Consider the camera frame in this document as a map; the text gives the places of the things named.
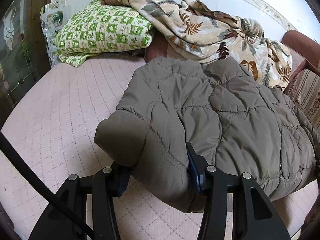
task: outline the glass panel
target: glass panel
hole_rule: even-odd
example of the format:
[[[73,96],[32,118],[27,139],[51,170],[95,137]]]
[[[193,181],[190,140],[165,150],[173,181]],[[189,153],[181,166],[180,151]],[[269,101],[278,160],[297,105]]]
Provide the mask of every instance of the glass panel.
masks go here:
[[[14,0],[0,21],[0,128],[28,90],[39,80],[31,65],[26,0]]]

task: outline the black cable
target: black cable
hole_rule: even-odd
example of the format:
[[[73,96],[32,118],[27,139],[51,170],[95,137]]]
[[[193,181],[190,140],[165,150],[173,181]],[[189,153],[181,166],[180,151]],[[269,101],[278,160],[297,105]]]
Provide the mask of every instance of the black cable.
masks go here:
[[[18,170],[18,172],[34,187],[34,189],[44,197],[52,206],[58,209],[63,215],[81,228],[92,240],[94,240],[93,230],[84,223],[70,208],[68,208],[50,189],[38,178],[38,176],[24,162],[17,151],[12,147],[7,138],[0,132],[0,150]]]

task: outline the blanket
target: blanket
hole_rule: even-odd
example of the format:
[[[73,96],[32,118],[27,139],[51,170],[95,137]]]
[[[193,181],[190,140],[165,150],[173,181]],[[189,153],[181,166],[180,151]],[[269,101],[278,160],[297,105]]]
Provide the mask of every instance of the blanket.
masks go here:
[[[209,165],[249,172],[271,200],[315,179],[320,136],[278,88],[257,85],[233,58],[209,65],[158,57],[137,69],[94,141],[157,198],[203,211],[186,141]]]
[[[264,38],[255,20],[211,11],[201,1],[119,0],[143,15],[175,51],[186,59],[209,64],[233,57],[250,70],[258,84],[287,86],[292,56],[286,46]]]

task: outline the metal screw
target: metal screw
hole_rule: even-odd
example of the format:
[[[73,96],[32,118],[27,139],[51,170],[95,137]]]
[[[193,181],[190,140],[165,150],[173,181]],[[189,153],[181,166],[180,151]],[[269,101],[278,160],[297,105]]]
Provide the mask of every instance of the metal screw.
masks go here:
[[[248,173],[248,172],[245,172],[244,174],[242,174],[242,176],[243,176],[245,179],[250,179],[250,178],[251,178],[251,174]]]
[[[103,173],[110,173],[112,171],[111,167],[105,167]]]
[[[77,178],[77,175],[76,174],[71,174],[68,179],[69,180],[75,180]]]
[[[210,165],[207,167],[207,171],[209,171],[209,172],[215,172],[216,170],[217,170],[217,168],[215,166]]]

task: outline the brown sofa armrest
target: brown sofa armrest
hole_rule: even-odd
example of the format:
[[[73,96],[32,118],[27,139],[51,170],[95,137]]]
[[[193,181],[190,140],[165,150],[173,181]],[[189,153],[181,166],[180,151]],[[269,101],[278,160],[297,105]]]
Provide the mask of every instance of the brown sofa armrest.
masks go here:
[[[287,31],[282,38],[282,43],[301,54],[313,66],[318,67],[320,60],[320,45],[318,43],[295,30]]]

